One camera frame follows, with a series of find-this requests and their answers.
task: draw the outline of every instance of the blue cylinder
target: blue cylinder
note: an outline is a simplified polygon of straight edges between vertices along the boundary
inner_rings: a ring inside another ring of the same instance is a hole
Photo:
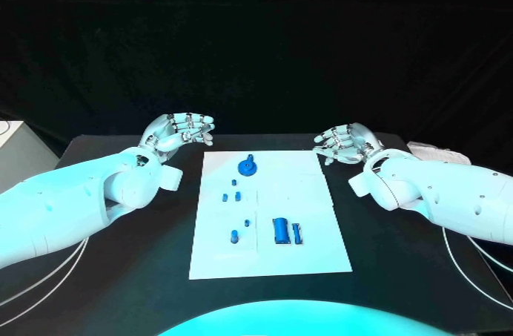
[[[250,154],[249,159],[243,160],[238,164],[238,172],[250,177],[257,173],[257,163],[254,162],[254,155]]]
[[[292,239],[289,238],[287,219],[279,217],[273,220],[273,224],[276,225],[276,243],[279,245],[292,243]]]
[[[298,245],[303,245],[303,239],[302,239],[302,233],[300,233],[300,224],[293,223],[292,224],[292,229],[295,231],[295,242]]]
[[[233,230],[233,238],[230,239],[233,243],[238,242],[238,230]]]

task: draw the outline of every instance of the white cable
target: white cable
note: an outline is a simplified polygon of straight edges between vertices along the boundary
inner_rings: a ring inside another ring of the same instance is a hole
[[[468,274],[463,272],[462,268],[460,268],[460,265],[457,264],[457,260],[455,259],[455,256],[453,256],[453,251],[452,251],[452,247],[450,247],[450,242],[447,240],[447,235],[446,235],[446,228],[443,227],[442,228],[443,232],[444,232],[444,240],[446,240],[446,246],[447,246],[447,252],[449,252],[449,255],[452,256],[452,260],[453,260],[453,263],[457,267],[457,270],[460,271],[463,277],[468,279],[468,282],[470,283],[470,285],[479,290],[479,292],[492,300],[495,301],[499,305],[502,305],[505,308],[509,308],[511,310],[513,310],[513,307],[506,305],[505,303],[502,303],[498,299],[495,299],[481,288],[479,286],[475,284],[475,282],[470,280],[470,278],[468,277]]]
[[[482,246],[476,243],[475,238],[468,236],[470,239],[470,242],[475,244],[475,247],[479,249],[479,251],[491,258],[492,262],[495,262],[495,264],[498,264],[499,267],[504,267],[508,271],[511,271],[513,273],[513,269],[506,266],[505,264],[502,264],[486,252],[486,250],[482,248]]]
[[[76,269],[76,266],[78,264],[78,261],[81,260],[81,257],[83,257],[83,254],[84,254],[84,251],[86,251],[86,247],[89,245],[89,240],[90,238],[86,239],[86,243],[84,243],[84,247],[83,247],[83,250],[81,250],[81,253],[78,254],[78,257],[77,257],[77,260],[76,260],[76,263],[73,264],[73,268],[70,269],[67,275],[64,276],[61,282],[57,284],[57,286],[54,287],[54,289],[50,291],[50,293],[41,298],[41,300],[38,301],[38,303],[22,313],[19,313],[12,319],[9,319],[5,323],[0,324],[0,327],[4,327],[8,323],[11,323],[12,321],[15,321],[19,317],[22,317],[44,301],[45,299],[53,295],[53,292],[60,288],[61,284],[66,282],[68,276],[71,275],[73,273],[73,270]]]
[[[76,252],[71,254],[68,259],[63,262],[63,264],[54,269],[51,274],[38,283],[32,284],[32,286],[29,286],[22,292],[19,292],[17,295],[14,295],[9,299],[5,299],[5,301],[0,302],[0,306],[5,306],[11,301],[14,301],[18,297],[21,297],[29,290],[32,290],[61,270],[61,268],[68,264],[70,260],[74,258],[76,254],[78,253],[84,243],[86,243],[86,240],[83,240],[81,244],[78,245],[78,247],[76,249]]]

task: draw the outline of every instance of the paper sheet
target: paper sheet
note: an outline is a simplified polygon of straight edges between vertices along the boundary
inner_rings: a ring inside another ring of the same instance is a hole
[[[238,172],[249,154],[259,166],[251,177]],[[289,220],[287,245],[276,244],[277,217]],[[293,223],[300,224],[303,245],[295,243]],[[236,244],[233,230],[240,236]],[[351,260],[318,155],[312,151],[205,153],[189,279],[344,271],[352,271]]]

